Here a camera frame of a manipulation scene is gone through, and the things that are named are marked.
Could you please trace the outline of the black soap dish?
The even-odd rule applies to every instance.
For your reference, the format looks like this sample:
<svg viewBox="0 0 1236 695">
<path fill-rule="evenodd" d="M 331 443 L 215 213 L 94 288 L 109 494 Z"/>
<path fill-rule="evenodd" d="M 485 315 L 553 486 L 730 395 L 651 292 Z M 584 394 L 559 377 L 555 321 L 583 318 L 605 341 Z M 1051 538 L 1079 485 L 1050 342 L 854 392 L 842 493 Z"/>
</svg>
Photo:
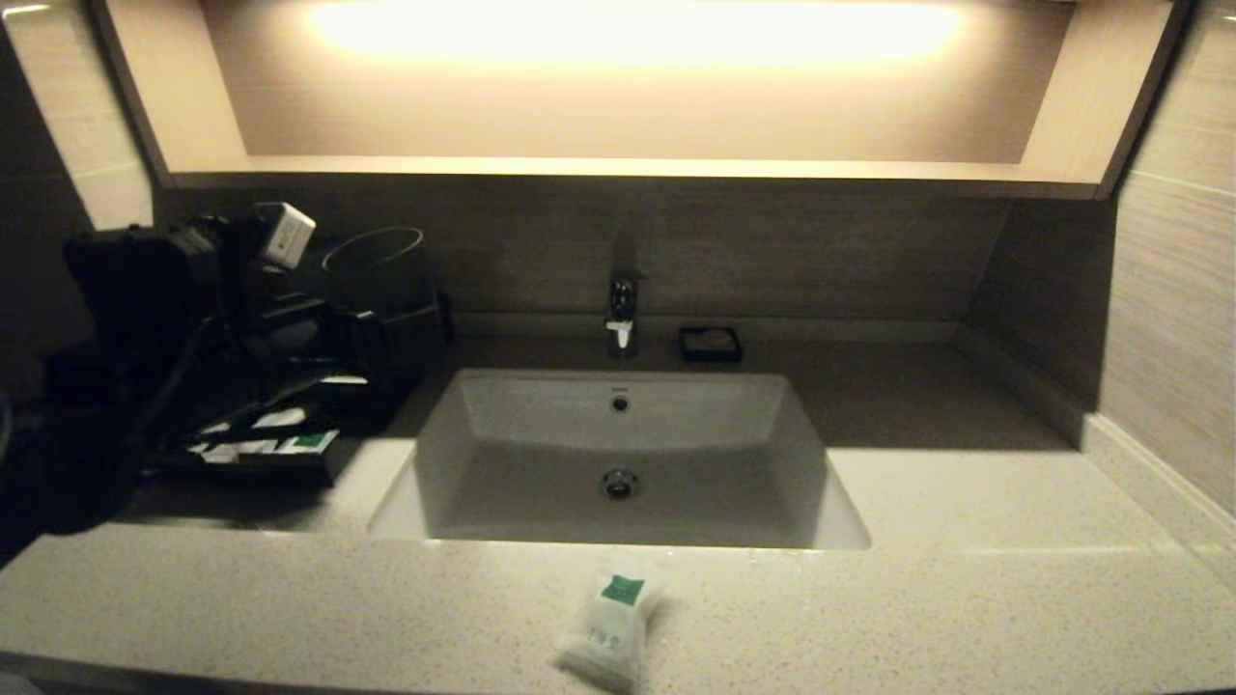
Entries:
<svg viewBox="0 0 1236 695">
<path fill-rule="evenodd" d="M 684 360 L 688 362 L 734 364 L 744 359 L 742 339 L 733 328 L 680 328 L 679 349 Z"/>
</svg>

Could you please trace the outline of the wooden wall niche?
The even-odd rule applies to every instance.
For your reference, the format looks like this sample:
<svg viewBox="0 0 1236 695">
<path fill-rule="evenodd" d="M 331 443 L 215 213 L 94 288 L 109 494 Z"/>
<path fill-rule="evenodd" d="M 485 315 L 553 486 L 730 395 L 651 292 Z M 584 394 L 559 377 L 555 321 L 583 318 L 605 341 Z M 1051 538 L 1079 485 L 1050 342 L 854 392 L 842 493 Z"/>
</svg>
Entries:
<svg viewBox="0 0 1236 695">
<path fill-rule="evenodd" d="M 328 45 L 323 0 L 90 0 L 166 185 L 299 176 L 831 181 L 1110 194 L 1192 0 L 954 2 L 869 66 L 451 68 Z"/>
</svg>

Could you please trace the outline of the black plastic cup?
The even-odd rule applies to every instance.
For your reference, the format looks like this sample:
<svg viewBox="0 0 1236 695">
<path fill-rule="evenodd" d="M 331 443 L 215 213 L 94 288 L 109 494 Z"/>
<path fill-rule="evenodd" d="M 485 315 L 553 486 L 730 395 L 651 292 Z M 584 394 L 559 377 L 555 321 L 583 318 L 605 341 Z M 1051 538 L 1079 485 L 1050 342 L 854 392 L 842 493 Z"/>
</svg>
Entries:
<svg viewBox="0 0 1236 695">
<path fill-rule="evenodd" d="M 389 377 L 417 381 L 444 359 L 447 330 L 421 230 L 384 226 L 345 237 L 323 256 L 321 268 L 337 304 L 382 322 Z"/>
</svg>

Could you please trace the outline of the black amenity tray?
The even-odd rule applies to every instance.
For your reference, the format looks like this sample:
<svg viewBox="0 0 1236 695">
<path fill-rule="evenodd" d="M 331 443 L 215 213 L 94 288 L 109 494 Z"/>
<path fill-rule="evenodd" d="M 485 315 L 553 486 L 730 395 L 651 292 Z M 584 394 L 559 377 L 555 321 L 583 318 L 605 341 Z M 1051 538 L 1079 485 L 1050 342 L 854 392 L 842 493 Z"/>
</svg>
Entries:
<svg viewBox="0 0 1236 695">
<path fill-rule="evenodd" d="M 410 438 L 420 430 L 449 365 L 455 338 L 452 301 L 439 293 L 433 304 L 389 318 L 384 328 L 391 348 L 391 388 L 389 418 L 383 434 Z"/>
</svg>

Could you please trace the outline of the white ceramic sink basin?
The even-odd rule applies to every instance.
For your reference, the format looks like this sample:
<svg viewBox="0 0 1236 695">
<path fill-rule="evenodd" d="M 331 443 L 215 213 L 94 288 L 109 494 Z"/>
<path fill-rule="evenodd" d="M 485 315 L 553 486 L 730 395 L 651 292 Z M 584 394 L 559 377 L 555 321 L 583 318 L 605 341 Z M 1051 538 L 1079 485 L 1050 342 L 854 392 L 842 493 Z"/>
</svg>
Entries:
<svg viewBox="0 0 1236 695">
<path fill-rule="evenodd" d="M 604 471 L 641 490 L 609 500 Z M 865 552 L 785 375 L 464 369 L 370 519 L 391 540 Z"/>
</svg>

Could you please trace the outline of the small sachet green label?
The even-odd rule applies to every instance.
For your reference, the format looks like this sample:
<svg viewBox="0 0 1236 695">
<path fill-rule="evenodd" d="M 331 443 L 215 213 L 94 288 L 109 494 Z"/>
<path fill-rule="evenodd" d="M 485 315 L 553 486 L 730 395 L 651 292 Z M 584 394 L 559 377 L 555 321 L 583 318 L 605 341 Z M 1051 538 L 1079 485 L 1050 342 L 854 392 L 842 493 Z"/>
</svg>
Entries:
<svg viewBox="0 0 1236 695">
<path fill-rule="evenodd" d="M 604 552 L 590 573 L 582 602 L 555 641 L 555 664 L 612 693 L 630 691 L 665 587 L 662 561 Z"/>
</svg>

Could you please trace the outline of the black pull-out drawer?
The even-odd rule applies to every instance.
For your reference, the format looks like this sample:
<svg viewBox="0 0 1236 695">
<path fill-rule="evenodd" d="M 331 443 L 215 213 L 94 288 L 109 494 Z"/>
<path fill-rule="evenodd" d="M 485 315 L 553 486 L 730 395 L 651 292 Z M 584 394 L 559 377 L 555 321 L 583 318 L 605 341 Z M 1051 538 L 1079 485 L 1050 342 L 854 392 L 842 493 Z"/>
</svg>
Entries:
<svg viewBox="0 0 1236 695">
<path fill-rule="evenodd" d="M 302 408 L 307 418 L 300 424 L 269 428 L 269 430 L 251 430 L 248 424 L 272 412 Z M 152 479 L 176 481 L 176 484 L 218 485 L 218 486 L 287 486 L 287 487 L 331 487 L 336 479 L 332 470 L 330 448 L 340 443 L 341 432 L 323 455 L 241 455 L 236 463 L 206 463 L 189 448 L 198 443 L 222 443 L 265 440 L 273 438 L 293 438 L 307 432 L 330 432 L 316 414 L 314 394 L 299 396 L 290 403 L 274 406 L 273 409 L 243 414 L 230 420 L 213 423 L 203 430 L 192 432 L 171 444 L 163 453 L 146 463 L 146 474 Z"/>
</svg>

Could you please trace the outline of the chrome faucet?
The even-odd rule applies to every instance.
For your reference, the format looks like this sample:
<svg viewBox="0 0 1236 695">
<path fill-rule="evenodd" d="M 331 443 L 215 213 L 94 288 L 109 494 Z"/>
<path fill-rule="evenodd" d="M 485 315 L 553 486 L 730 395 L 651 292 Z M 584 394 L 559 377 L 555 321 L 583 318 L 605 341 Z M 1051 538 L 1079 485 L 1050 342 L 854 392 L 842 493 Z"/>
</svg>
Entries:
<svg viewBox="0 0 1236 695">
<path fill-rule="evenodd" d="M 606 348 L 614 359 L 637 355 L 637 291 L 643 279 L 645 276 L 639 271 L 614 271 L 606 284 Z"/>
</svg>

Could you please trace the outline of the dental kit packet green label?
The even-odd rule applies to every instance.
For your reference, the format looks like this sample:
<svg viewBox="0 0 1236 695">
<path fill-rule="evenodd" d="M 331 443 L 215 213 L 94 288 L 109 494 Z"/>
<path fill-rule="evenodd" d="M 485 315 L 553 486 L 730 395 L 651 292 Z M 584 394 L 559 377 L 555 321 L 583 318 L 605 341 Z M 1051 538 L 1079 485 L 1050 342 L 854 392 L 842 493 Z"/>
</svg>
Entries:
<svg viewBox="0 0 1236 695">
<path fill-rule="evenodd" d="M 248 424 L 251 430 L 269 430 L 283 425 L 300 424 L 305 420 L 307 413 L 302 408 L 290 408 L 282 412 L 272 412 Z M 189 448 L 206 463 L 236 463 L 241 455 L 273 454 L 279 448 L 284 438 L 246 441 L 222 443 L 198 443 Z"/>
</svg>

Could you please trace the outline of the warm niche light strip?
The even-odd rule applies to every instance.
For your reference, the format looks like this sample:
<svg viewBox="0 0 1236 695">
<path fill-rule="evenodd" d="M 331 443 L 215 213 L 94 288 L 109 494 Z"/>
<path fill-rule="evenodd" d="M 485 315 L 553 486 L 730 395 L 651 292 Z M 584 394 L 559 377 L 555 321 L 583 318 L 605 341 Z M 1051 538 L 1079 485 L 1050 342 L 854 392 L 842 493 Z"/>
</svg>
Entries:
<svg viewBox="0 0 1236 695">
<path fill-rule="evenodd" d="M 967 26 L 962 6 L 921 0 L 323 0 L 307 19 L 339 51 L 531 70 L 879 66 Z"/>
</svg>

